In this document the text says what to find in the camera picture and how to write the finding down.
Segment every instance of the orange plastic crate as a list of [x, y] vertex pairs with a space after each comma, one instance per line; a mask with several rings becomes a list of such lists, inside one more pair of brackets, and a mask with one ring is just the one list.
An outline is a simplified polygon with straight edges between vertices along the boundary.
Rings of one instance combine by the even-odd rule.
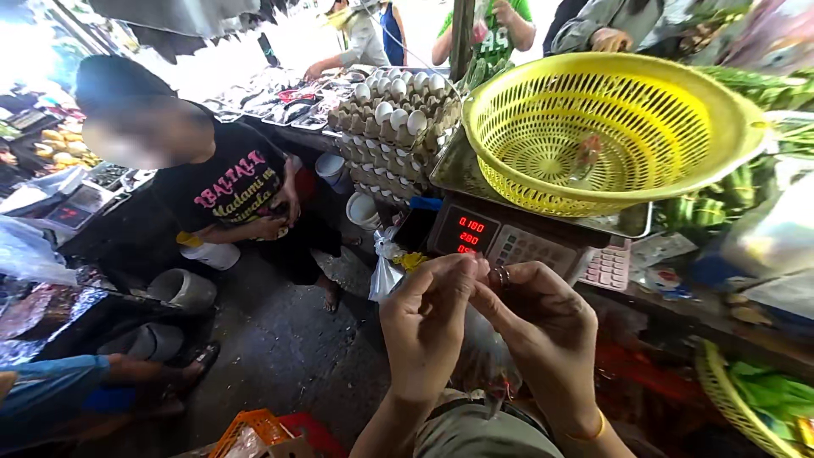
[[250, 412], [240, 412], [221, 439], [217, 441], [215, 448], [209, 453], [209, 458], [222, 458], [229, 453], [229, 450], [237, 441], [240, 431], [244, 426], [251, 426], [260, 439], [267, 446], [286, 441], [291, 435], [280, 424], [280, 420], [269, 412], [269, 409], [258, 409]]

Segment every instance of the plastic colander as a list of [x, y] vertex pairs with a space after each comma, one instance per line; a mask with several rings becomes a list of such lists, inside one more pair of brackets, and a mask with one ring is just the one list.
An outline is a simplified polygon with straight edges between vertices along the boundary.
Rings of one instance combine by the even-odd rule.
[[[690, 68], [640, 55], [540, 59], [478, 87], [463, 125], [487, 182], [525, 209], [612, 214], [719, 181], [750, 159], [767, 123], [751, 102]], [[580, 142], [602, 152], [569, 187]]]

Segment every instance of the green t-shirt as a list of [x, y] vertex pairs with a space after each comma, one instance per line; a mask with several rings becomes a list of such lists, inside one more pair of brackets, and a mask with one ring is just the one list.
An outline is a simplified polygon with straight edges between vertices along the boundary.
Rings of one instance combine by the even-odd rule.
[[[487, 62], [494, 65], [501, 58], [511, 57], [511, 51], [514, 51], [514, 43], [511, 42], [509, 30], [497, 23], [497, 18], [492, 14], [492, 1], [489, 0], [489, 6], [486, 9], [486, 38], [481, 43], [472, 45], [472, 53], [478, 57], [483, 57]], [[532, 12], [528, 9], [527, 0], [509, 0], [509, 4], [515, 11], [527, 21], [532, 20]], [[438, 33], [440, 37], [453, 23], [453, 13], [450, 11], [447, 19], [444, 21], [444, 26]]]

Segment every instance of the black t-shirt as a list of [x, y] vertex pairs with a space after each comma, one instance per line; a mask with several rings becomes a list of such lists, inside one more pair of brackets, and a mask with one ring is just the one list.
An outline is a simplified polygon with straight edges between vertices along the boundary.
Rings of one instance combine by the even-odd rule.
[[249, 126], [212, 123], [215, 154], [200, 164], [159, 170], [153, 178], [159, 199], [187, 232], [278, 216], [281, 209], [269, 206], [285, 180], [285, 159]]

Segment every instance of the hand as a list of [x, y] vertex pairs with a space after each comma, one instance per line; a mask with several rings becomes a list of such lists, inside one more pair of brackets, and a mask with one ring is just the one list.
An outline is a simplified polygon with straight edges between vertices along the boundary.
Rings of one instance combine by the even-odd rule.
[[498, 24], [505, 26], [511, 25], [519, 17], [517, 11], [506, 0], [495, 0], [492, 4], [492, 14], [495, 15]]
[[627, 33], [603, 27], [591, 35], [592, 51], [620, 52], [627, 51], [633, 44], [633, 39]]
[[601, 424], [593, 390], [597, 316], [542, 262], [507, 266], [475, 283], [475, 307], [503, 336], [540, 408], [560, 432], [590, 437]]
[[249, 226], [252, 237], [276, 240], [280, 235], [280, 229], [286, 226], [286, 219], [264, 216], [248, 223], [247, 226]]
[[300, 198], [293, 185], [284, 185], [271, 201], [271, 208], [275, 208], [283, 202], [288, 202], [288, 216], [285, 218], [285, 225], [294, 227], [294, 223], [300, 217]]
[[382, 301], [380, 319], [390, 359], [391, 391], [413, 403], [434, 403], [461, 353], [466, 304], [488, 264], [474, 254], [424, 262]]
[[315, 81], [322, 77], [322, 65], [317, 62], [314, 65], [308, 67], [308, 70], [305, 70], [305, 76], [303, 79], [305, 81]]

